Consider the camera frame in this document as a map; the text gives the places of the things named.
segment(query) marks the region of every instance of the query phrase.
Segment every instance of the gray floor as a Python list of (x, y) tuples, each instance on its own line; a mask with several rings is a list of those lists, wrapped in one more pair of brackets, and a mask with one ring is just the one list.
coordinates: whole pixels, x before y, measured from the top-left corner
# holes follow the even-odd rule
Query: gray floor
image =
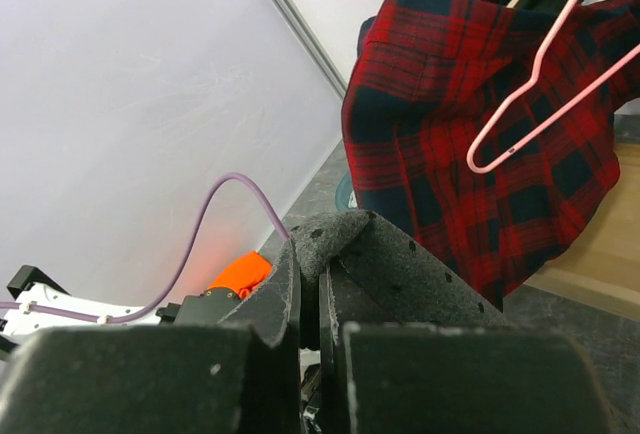
[[(618, 132), (627, 142), (630, 137), (640, 139), (636, 129), (627, 129), (629, 119), (620, 124), (616, 127), (624, 127)], [(339, 145), (285, 216), (285, 226), (290, 229), (314, 214), (335, 211), (335, 190), (347, 169)], [(278, 246), (278, 238), (271, 236), (261, 253), (273, 260)], [(591, 356), (613, 404), (640, 419), (640, 323), (527, 286), (505, 299), (505, 313), (522, 325), (558, 329), (577, 339)]]

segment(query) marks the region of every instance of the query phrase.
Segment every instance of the clothes hanger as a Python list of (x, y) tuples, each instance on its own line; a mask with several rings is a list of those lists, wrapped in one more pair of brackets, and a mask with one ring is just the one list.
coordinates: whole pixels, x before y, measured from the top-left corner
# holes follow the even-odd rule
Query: clothes hanger
[(613, 76), (616, 72), (618, 72), (625, 64), (631, 61), (635, 56), (640, 54), (640, 44), (638, 44), (635, 48), (629, 51), (622, 59), (616, 62), (613, 66), (607, 69), (600, 77), (598, 77), (595, 81), (589, 84), (582, 92), (580, 92), (577, 96), (567, 102), (562, 108), (556, 111), (553, 115), (551, 115), (546, 121), (536, 127), (529, 134), (524, 136), (518, 142), (516, 142), (513, 146), (507, 149), (505, 152), (500, 154), (496, 159), (487, 164), (486, 166), (478, 166), (475, 163), (474, 157), (476, 151), (484, 138), (487, 136), (491, 128), (498, 122), (498, 120), (505, 113), (507, 108), (515, 101), (517, 98), (522, 96), (525, 92), (529, 91), (540, 78), (540, 68), (542, 66), (542, 61), (544, 59), (551, 42), (558, 34), (558, 31), (562, 27), (562, 25), (567, 20), (567, 17), (571, 13), (571, 10), (576, 5), (578, 0), (568, 0), (565, 6), (560, 11), (558, 18), (549, 29), (549, 32), (545, 36), (542, 44), (538, 48), (538, 52), (536, 52), (536, 56), (533, 60), (533, 67), (531, 69), (531, 77), (527, 82), (525, 82), (522, 86), (512, 92), (507, 98), (500, 104), (496, 112), (491, 116), (487, 124), (482, 128), (480, 133), (476, 136), (476, 138), (471, 143), (471, 147), (467, 151), (467, 165), (469, 169), (478, 174), (486, 174), (487, 172), (491, 172), (493, 169), (502, 164), (507, 158), (511, 157), (513, 154), (518, 152), (524, 146), (526, 146), (534, 137), (544, 131), (551, 124), (556, 122), (560, 117), (566, 114), (570, 109), (572, 109), (576, 104), (582, 101), (585, 97), (591, 94), (594, 90), (596, 90), (602, 83), (604, 83), (607, 79)]

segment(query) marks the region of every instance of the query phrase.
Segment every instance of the red plaid shirt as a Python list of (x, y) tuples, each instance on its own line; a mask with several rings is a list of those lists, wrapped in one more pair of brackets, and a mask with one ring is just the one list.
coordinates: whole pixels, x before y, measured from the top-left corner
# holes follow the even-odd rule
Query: red plaid shirt
[[(575, 8), (540, 81), (487, 136), (478, 164), (635, 47), (639, 4)], [(472, 140), (529, 78), (554, 20), (488, 0), (385, 0), (365, 23), (342, 110), (359, 207), (402, 228), (499, 307), (567, 249), (615, 185), (613, 112), (640, 97), (638, 58), (493, 172), (471, 172)]]

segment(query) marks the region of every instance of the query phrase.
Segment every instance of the felt fabric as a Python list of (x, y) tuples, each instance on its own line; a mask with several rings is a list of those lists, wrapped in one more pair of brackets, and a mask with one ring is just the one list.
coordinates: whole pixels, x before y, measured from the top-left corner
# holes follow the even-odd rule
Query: felt fabric
[[(640, 0), (574, 9), (539, 82), (494, 126), (476, 162), (495, 159), (635, 47), (639, 17)], [(490, 0), (385, 0), (365, 24), (342, 108), (358, 206), (496, 306), (569, 247), (616, 184), (613, 113), (640, 97), (638, 57), (494, 171), (471, 172), (471, 142), (528, 80), (554, 20)]]
[[(292, 243), (285, 244), (274, 267), (293, 245), (301, 271), (303, 348), (319, 347), (319, 277), (336, 258), (346, 275), (400, 322), (517, 328), (435, 256), (373, 212), (321, 214), (293, 228), (291, 235)], [(640, 432), (633, 419), (613, 406), (608, 410), (619, 432)]]

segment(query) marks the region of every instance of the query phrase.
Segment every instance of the purple cable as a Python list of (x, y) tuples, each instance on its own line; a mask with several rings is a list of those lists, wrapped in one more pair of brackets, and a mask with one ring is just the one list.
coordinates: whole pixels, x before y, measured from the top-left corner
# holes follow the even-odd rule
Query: purple cable
[[(184, 267), (187, 264), (187, 261), (189, 260), (191, 251), (193, 250), (193, 245), (195, 244), (196, 238), (198, 237), (198, 232), (200, 231), (202, 220), (204, 219), (204, 215), (206, 214), (207, 209), (209, 208), (209, 204), (211, 203), (213, 196), (218, 191), (220, 186), (222, 186), (225, 182), (231, 179), (235, 179), (236, 181), (242, 182), (245, 186), (247, 186), (251, 190), (251, 192), (253, 192), (253, 194), (256, 196), (256, 198), (262, 205), (262, 208), (267, 213), (267, 216), (271, 220), (273, 227), (275, 228), (276, 232), (278, 233), (282, 241), (284, 242), (287, 239), (289, 239), (289, 234), (287, 233), (287, 230), (282, 224), (282, 221), (278, 218), (278, 215), (276, 214), (276, 211), (273, 209), (273, 206), (271, 205), (267, 197), (264, 195), (264, 193), (260, 190), (260, 188), (256, 185), (256, 183), (253, 182), (244, 174), (240, 174), (237, 172), (229, 172), (224, 176), (222, 176), (220, 179), (218, 179), (216, 183), (209, 190), (207, 199), (202, 205), (202, 208), (200, 209), (200, 213), (198, 214), (196, 227), (193, 230), (193, 234), (191, 235), (191, 239), (189, 240), (187, 249), (185, 250), (185, 253), (182, 256), (182, 260), (180, 261), (180, 265), (176, 269), (176, 272), (173, 275), (173, 278), (171, 279), (169, 284), (167, 284), (167, 286), (162, 290), (162, 292), (147, 306), (143, 307), (139, 311), (133, 312), (131, 314), (127, 314), (126, 316), (109, 317), (107, 321), (108, 324), (123, 324), (125, 322), (131, 322), (131, 321), (135, 321), (136, 319), (140, 319), (141, 317), (147, 315), (149, 312), (153, 311), (164, 300), (164, 298), (167, 297), (169, 292), (171, 292), (171, 289), (173, 289), (173, 287), (176, 285), (176, 282), (178, 282), (178, 279), (182, 275), (182, 271), (184, 271)], [(0, 309), (20, 309), (21, 305), (22, 304), (19, 302), (0, 302)], [(67, 309), (58, 309), (55, 307), (40, 306), (38, 304), (31, 304), (29, 309), (34, 312), (42, 312), (44, 314), (53, 314), (56, 316), (69, 317), (71, 319), (77, 319), (79, 321), (86, 321), (86, 322), (97, 322), (98, 319), (103, 317), (103, 316), (96, 316), (93, 314), (83, 314), (81, 312), (69, 311)]]

